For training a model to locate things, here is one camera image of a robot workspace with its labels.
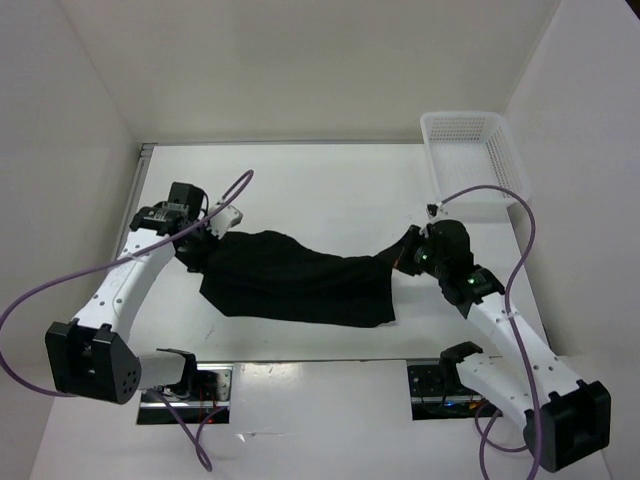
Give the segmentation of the black shorts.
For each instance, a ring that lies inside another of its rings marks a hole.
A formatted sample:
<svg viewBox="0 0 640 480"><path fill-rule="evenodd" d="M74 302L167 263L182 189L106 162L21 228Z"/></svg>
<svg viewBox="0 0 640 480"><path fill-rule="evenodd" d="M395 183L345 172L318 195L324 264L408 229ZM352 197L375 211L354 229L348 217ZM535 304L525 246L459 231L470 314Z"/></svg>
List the black shorts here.
<svg viewBox="0 0 640 480"><path fill-rule="evenodd" d="M269 230L224 236L200 294L226 317L366 329L396 320L389 262L316 252Z"/></svg>

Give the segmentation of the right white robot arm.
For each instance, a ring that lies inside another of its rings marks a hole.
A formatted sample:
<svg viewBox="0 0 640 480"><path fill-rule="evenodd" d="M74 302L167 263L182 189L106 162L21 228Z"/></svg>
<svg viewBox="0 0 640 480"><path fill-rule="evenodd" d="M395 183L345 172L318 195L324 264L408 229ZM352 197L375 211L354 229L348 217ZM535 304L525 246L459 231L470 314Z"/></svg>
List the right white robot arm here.
<svg viewBox="0 0 640 480"><path fill-rule="evenodd" d="M585 382L508 305L500 280L477 264L465 226L440 219L410 227L394 267L436 279L444 299L501 355L494 361L466 341L440 355L438 378L450 393L477 392L522 431L535 463L557 472L610 443L611 395Z"/></svg>

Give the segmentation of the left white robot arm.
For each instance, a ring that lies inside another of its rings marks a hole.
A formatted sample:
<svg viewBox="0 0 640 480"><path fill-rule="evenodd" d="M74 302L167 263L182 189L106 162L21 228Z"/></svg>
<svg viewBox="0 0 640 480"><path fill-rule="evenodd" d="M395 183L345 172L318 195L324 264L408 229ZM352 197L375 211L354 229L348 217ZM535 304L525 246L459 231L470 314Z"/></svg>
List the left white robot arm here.
<svg viewBox="0 0 640 480"><path fill-rule="evenodd" d="M68 323L53 323L45 345L57 391L125 404L137 390L165 387L185 400L200 385L194 354L159 348L139 356L128 345L136 315L173 258L194 268L215 236L198 219L206 193L175 182L167 200L133 218L119 263Z"/></svg>

